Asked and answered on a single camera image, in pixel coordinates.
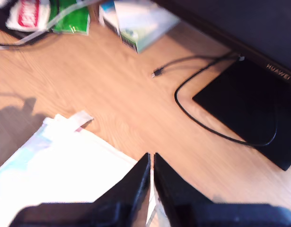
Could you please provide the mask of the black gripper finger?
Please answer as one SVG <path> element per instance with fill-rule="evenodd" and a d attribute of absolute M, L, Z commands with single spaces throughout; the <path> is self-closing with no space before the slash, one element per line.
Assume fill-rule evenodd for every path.
<path fill-rule="evenodd" d="M 159 154 L 154 154 L 154 185 L 172 227 L 195 227 L 194 206 L 213 202 L 185 181 Z"/>
<path fill-rule="evenodd" d="M 146 226 L 150 165 L 150 154 L 145 153 L 122 180 L 95 201 L 94 226 Z"/>

